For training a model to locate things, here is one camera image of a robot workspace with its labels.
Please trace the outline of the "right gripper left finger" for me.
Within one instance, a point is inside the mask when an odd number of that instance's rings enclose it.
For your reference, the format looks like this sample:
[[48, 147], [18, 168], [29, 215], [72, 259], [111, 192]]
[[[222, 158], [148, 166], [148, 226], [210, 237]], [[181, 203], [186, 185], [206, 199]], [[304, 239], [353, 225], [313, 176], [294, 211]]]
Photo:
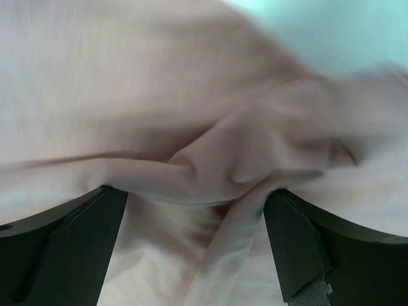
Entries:
[[102, 186], [30, 217], [1, 221], [1, 305], [96, 305], [127, 196]]

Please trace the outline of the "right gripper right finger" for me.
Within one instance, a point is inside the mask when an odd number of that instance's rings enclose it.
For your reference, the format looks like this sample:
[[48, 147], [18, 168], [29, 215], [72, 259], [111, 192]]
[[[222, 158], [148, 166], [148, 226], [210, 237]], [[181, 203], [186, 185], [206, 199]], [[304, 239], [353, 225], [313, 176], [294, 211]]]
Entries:
[[288, 305], [407, 305], [407, 237], [357, 225], [287, 190], [263, 209]]

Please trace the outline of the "pink t shirt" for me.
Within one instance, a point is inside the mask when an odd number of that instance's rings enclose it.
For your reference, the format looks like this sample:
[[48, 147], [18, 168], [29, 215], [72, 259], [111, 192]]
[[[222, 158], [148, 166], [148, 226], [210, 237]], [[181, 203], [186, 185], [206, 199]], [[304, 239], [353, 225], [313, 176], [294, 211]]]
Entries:
[[100, 305], [277, 305], [269, 192], [407, 234], [407, 71], [324, 75], [221, 1], [2, 1], [1, 223], [101, 186]]

